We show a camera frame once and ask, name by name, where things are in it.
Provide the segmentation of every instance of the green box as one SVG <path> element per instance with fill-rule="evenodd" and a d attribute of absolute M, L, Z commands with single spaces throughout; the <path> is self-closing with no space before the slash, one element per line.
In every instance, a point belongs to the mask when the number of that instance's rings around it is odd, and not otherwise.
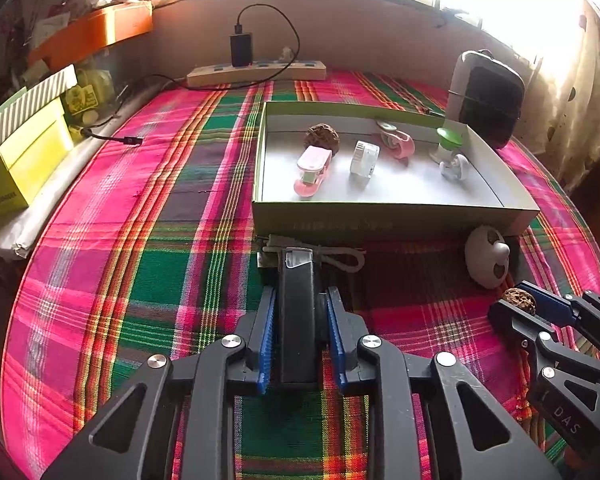
<path fill-rule="evenodd" d="M 382 145 L 375 120 L 396 124 L 416 140 L 416 154 L 404 167 Z M 300 175 L 293 161 L 302 154 L 304 132 L 320 122 L 339 132 L 340 152 L 316 195 L 303 200 L 292 191 L 293 171 Z M 429 159 L 428 150 L 437 145 L 436 129 L 441 126 L 462 135 L 461 151 L 476 172 L 471 175 L 474 180 L 458 183 L 464 187 L 453 188 L 440 180 L 439 168 Z M 381 146 L 373 176 L 362 183 L 348 175 L 352 145 L 361 139 Z M 475 189 L 469 189 L 468 183 Z M 404 200 L 410 192 L 415 197 Z M 325 102 L 265 103 L 252 207 L 258 236 L 277 234 L 314 244 L 451 238 L 465 236 L 481 224 L 504 235 L 519 235 L 539 211 L 507 165 L 465 124 L 401 110 Z"/>

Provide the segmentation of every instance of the pink stapler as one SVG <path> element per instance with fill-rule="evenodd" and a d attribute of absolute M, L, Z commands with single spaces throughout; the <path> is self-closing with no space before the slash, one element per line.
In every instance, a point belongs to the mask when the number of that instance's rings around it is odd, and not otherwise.
<path fill-rule="evenodd" d="M 302 176 L 294 182 L 294 191 L 299 196 L 313 196 L 324 180 L 330 163 L 331 150 L 309 146 L 298 159 Z"/>
<path fill-rule="evenodd" d="M 394 158 L 406 158 L 415 153 L 416 145 L 410 135 L 401 132 L 391 123 L 376 120 L 376 124 L 382 130 L 380 133 L 382 142 L 389 150 L 391 150 L 391 154 Z"/>

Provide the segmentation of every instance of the triangular cutout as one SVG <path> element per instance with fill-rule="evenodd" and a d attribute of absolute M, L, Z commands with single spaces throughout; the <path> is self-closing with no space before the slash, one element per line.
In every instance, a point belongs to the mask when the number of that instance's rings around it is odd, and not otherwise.
<path fill-rule="evenodd" d="M 564 381 L 564 386 L 573 395 L 578 397 L 582 403 L 589 408 L 591 411 L 596 409 L 596 402 L 598 402 L 598 394 L 594 390 L 589 390 L 585 386 L 573 383 L 571 381 Z"/>
<path fill-rule="evenodd" d="M 459 383 L 458 395 L 475 449 L 485 451 L 509 441 L 511 438 L 509 430 L 474 392 L 471 386 L 467 383 Z"/>
<path fill-rule="evenodd" d="M 138 384 L 93 435 L 93 444 L 118 453 L 127 452 L 131 445 L 131 438 L 134 435 L 145 393 L 146 386 Z"/>

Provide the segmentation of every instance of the black charger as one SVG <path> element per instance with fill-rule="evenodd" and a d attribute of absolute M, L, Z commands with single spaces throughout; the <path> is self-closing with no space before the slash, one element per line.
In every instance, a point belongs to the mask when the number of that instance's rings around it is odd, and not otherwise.
<path fill-rule="evenodd" d="M 242 25 L 235 25 L 235 34 L 231 40 L 231 64 L 233 66 L 249 66 L 253 63 L 253 45 L 251 44 L 251 33 L 242 33 Z"/>

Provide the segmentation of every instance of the white cable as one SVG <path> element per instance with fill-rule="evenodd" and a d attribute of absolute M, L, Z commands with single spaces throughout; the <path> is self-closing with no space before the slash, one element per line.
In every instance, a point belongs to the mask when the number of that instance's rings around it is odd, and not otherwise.
<path fill-rule="evenodd" d="M 305 249 L 311 249 L 315 254 L 319 254 L 321 256 L 321 260 L 324 263 L 330 264 L 337 269 L 344 270 L 345 272 L 358 272 L 365 265 L 365 251 L 360 251 L 350 247 L 322 247 L 320 245 L 309 245 L 287 236 L 269 235 L 267 244 L 262 248 L 262 252 L 280 254 L 282 250 L 288 247 L 302 247 Z M 336 260 L 335 258 L 331 258 L 328 256 L 328 254 L 350 254 L 358 262 L 355 265 L 347 265 L 339 260 Z"/>

